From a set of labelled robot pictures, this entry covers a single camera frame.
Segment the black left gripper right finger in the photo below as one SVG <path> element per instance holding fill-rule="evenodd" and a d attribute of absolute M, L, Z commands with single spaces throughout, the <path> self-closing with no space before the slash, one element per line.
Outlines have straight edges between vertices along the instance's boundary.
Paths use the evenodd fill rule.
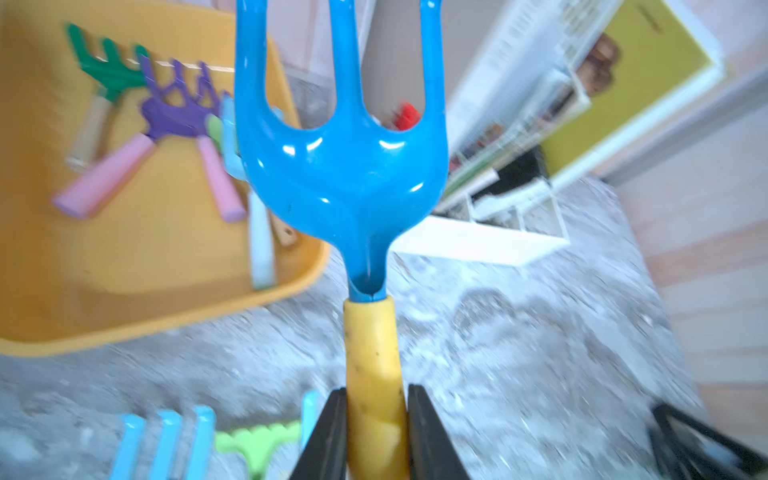
<path fill-rule="evenodd" d="M 470 480 L 424 386 L 408 386 L 407 411 L 410 478 Z"/>

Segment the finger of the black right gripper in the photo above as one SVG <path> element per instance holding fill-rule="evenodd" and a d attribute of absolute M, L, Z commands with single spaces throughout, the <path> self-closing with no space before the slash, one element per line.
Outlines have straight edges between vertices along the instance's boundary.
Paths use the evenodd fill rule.
<path fill-rule="evenodd" d="M 663 479 L 765 479 L 767 457 L 666 403 L 651 409 L 652 454 Z"/>

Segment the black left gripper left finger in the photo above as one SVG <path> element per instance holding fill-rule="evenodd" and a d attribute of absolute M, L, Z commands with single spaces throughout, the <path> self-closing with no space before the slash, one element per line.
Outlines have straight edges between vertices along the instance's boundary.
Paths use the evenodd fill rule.
<path fill-rule="evenodd" d="M 347 391 L 331 391 L 323 406 L 321 400 L 315 391 L 302 399 L 302 452 L 290 480 L 347 478 Z"/>

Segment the green rake wooden handle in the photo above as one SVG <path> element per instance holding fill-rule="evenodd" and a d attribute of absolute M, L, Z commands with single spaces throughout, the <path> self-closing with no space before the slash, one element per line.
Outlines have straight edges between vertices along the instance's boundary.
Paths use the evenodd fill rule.
<path fill-rule="evenodd" d="M 285 444 L 298 444 L 301 440 L 301 423 L 256 425 L 232 432 L 217 431 L 214 435 L 216 450 L 222 454 L 239 454 L 243 457 L 250 479 L 262 479 L 267 473 L 274 452 Z"/>

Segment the light blue hand fork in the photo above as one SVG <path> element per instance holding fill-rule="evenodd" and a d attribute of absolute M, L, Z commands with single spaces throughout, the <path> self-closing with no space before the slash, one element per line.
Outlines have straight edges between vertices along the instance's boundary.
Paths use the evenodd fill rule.
<path fill-rule="evenodd" d="M 194 408 L 196 424 L 185 479 L 205 479 L 214 446 L 217 416 L 209 406 Z M 149 479 L 169 479 L 181 438 L 183 420 L 179 412 L 159 410 L 160 437 L 154 452 Z M 146 419 L 136 414 L 120 416 L 123 435 L 112 463 L 109 479 L 132 479 L 146 429 Z"/>

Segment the yellow storage tray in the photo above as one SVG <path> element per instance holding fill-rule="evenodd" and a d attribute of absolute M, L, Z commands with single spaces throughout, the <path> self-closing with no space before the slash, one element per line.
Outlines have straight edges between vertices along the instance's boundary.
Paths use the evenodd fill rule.
<path fill-rule="evenodd" d="M 276 250 L 277 283 L 253 289 L 247 226 L 218 215 L 197 144 L 171 137 L 93 219 L 53 203 L 94 90 L 66 27 L 90 43 L 142 45 L 160 80 L 170 62 L 209 66 L 231 90 L 235 18 L 152 1 L 1 5 L 1 351 L 41 357 L 125 341 L 294 296 L 322 274 L 329 246 L 301 236 Z"/>

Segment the blue fork yellow handle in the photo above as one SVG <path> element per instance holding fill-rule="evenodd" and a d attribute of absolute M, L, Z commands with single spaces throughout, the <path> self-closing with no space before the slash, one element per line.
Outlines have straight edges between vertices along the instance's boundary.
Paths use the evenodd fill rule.
<path fill-rule="evenodd" d="M 447 181 L 441 3 L 419 5 L 425 108 L 405 131 L 382 127 L 366 109 L 354 3 L 333 1 L 329 8 L 335 111 L 324 125 L 297 130 L 276 117 L 266 98 L 268 5 L 238 3 L 236 130 L 248 179 L 266 206 L 333 245 L 344 261 L 350 473 L 404 479 L 407 414 L 387 259 L 391 244 L 433 211 Z"/>

